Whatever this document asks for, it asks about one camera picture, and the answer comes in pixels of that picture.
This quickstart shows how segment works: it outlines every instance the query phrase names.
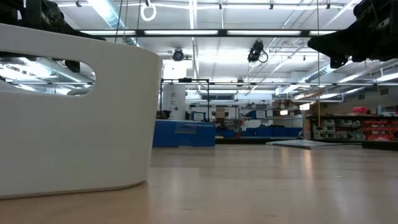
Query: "blue counter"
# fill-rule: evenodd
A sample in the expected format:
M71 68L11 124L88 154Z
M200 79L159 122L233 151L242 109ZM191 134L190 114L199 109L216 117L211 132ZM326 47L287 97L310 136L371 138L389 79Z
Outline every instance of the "blue counter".
M157 120L153 147L214 147L216 127L213 123Z

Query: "white ring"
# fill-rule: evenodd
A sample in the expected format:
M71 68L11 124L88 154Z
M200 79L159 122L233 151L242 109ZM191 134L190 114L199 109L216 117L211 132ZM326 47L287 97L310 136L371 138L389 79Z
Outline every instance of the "white ring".
M154 13L152 14L152 16L150 18L147 18L145 16L145 14L144 14L144 11L145 11L145 9L150 8L150 7L154 10ZM150 5L150 6L143 5L141 7L141 17L142 17L143 20L145 20L147 22L155 19L155 17L156 17L156 7L153 6L153 5Z

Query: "ceiling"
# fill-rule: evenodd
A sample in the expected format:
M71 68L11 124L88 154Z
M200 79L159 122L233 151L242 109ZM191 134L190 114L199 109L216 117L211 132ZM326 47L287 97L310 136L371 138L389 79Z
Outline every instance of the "ceiling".
M53 0L64 13L65 20L77 30L109 30L112 29L89 2L76 0ZM339 30L350 26L356 18L353 6L358 1L350 0L152 0L157 14L151 21L140 16L138 4L145 0L110 1L119 13L121 6L121 22L126 29L310 29ZM146 9L145 15L150 17L152 9ZM269 54L269 61L264 64L250 66L247 61L249 49L256 40L261 39ZM122 38L106 38L107 41L123 44ZM215 82L236 82L243 78L246 82L299 82L317 70L318 66L328 65L329 58L318 55L307 47L309 38L255 38L255 37L139 37L136 41L140 47L155 52L165 59L170 59L170 51L181 48L187 55L193 55L193 46L197 59L195 74L192 67L188 68L188 77L209 78ZM363 63L352 63L335 70L329 82L337 82L333 78L348 77L364 70ZM95 74L87 65L82 65L81 74L95 80ZM276 86L259 86L261 89L275 89Z

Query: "wooden floor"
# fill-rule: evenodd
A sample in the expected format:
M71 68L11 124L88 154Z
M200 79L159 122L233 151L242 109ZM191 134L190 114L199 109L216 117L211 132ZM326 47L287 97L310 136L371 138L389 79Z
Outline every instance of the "wooden floor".
M0 201L1 224L397 222L398 152L374 150L154 149L139 186Z

